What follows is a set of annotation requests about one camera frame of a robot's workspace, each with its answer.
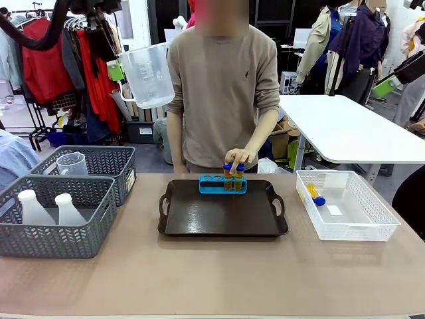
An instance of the red jacket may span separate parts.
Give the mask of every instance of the red jacket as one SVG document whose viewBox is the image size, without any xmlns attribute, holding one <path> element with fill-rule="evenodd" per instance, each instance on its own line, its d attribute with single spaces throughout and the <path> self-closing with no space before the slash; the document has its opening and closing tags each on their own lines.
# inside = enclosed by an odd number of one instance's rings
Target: red jacket
<svg viewBox="0 0 425 319">
<path fill-rule="evenodd" d="M 93 111 L 99 119 L 108 123 L 113 132 L 120 131 L 120 119 L 118 108 L 114 99 L 110 96 L 116 89 L 116 84 L 109 79 L 106 62 L 92 55 L 87 34 L 77 31 L 80 39 L 82 64 L 84 65 L 88 95 L 92 103 Z"/>
<path fill-rule="evenodd" d="M 187 29 L 195 26 L 195 0 L 187 0 L 192 11 L 192 16 L 187 23 Z"/>
<path fill-rule="evenodd" d="M 47 31 L 49 21 L 42 18 L 24 27 L 24 34 L 41 39 Z M 25 83 L 38 103 L 52 102 L 61 94 L 72 92 L 74 85 L 62 60 L 62 37 L 48 51 L 33 51 L 22 48 Z"/>
</svg>

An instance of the white table leg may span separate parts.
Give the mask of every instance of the white table leg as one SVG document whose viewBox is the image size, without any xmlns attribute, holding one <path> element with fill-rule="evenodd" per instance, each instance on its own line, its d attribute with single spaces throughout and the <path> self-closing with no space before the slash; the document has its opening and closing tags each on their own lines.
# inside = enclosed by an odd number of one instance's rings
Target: white table leg
<svg viewBox="0 0 425 319">
<path fill-rule="evenodd" d="M 371 164 L 369 166 L 369 169 L 367 170 L 366 180 L 372 186 L 373 184 L 375 184 L 375 180 L 377 179 L 380 169 L 381 169 L 380 164 Z"/>
<path fill-rule="evenodd" d="M 303 134 L 301 134 L 298 137 L 298 151 L 297 151 L 297 159 L 295 160 L 294 173 L 296 171 L 299 171 L 302 168 L 303 158 L 304 158 L 304 150 L 305 150 L 305 137 L 304 137 Z"/>
</svg>

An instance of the test tube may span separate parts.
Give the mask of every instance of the test tube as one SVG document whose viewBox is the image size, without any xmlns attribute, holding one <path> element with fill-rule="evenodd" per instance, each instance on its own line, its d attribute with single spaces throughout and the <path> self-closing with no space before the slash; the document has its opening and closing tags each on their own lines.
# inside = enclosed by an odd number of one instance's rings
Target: test tube
<svg viewBox="0 0 425 319">
<path fill-rule="evenodd" d="M 323 206 L 326 204 L 326 199 L 319 194 L 313 184 L 307 185 L 307 189 L 310 192 L 311 198 L 313 198 L 313 202 L 317 206 Z"/>
<path fill-rule="evenodd" d="M 245 165 L 239 164 L 238 167 L 236 168 L 236 173 L 234 174 L 234 178 L 236 178 L 236 179 L 244 178 L 244 170 L 245 170 Z M 235 181 L 234 182 L 234 190 L 240 191 L 241 189 L 242 189 L 242 182 L 241 181 Z"/>
<path fill-rule="evenodd" d="M 232 174 L 230 174 L 230 170 L 232 169 L 233 163 L 224 164 L 223 170 L 224 170 L 224 179 L 233 179 Z M 226 191 L 231 191 L 233 189 L 233 182 L 232 181 L 225 181 L 224 182 L 224 189 Z"/>
</svg>

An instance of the white plastic bottle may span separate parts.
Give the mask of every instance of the white plastic bottle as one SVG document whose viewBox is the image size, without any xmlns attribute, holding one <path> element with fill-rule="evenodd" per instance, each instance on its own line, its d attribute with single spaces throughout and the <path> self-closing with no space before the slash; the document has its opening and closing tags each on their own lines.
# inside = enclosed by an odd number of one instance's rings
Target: white plastic bottle
<svg viewBox="0 0 425 319">
<path fill-rule="evenodd" d="M 70 194 L 61 194 L 54 199 L 59 206 L 59 225 L 61 226 L 83 226 L 87 223 L 85 218 L 81 216 L 80 212 L 72 204 L 72 197 Z"/>
<path fill-rule="evenodd" d="M 22 224 L 34 226 L 52 226 L 56 223 L 46 209 L 37 201 L 35 191 L 28 189 L 18 194 L 22 203 Z"/>
</svg>

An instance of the blue test tube cap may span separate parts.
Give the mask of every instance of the blue test tube cap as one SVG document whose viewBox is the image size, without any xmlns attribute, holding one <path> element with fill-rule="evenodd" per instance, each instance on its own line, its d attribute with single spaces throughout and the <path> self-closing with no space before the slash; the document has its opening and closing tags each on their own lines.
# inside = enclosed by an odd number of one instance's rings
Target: blue test tube cap
<svg viewBox="0 0 425 319">
<path fill-rule="evenodd" d="M 238 167 L 236 168 L 237 171 L 244 171 L 245 170 L 245 165 L 244 164 L 239 164 Z"/>
<path fill-rule="evenodd" d="M 232 166 L 233 166 L 233 163 L 224 164 L 223 169 L 225 169 L 226 171 L 230 171 L 232 169 Z"/>
<path fill-rule="evenodd" d="M 323 196 L 316 197 L 313 201 L 319 207 L 326 204 L 326 199 Z"/>
</svg>

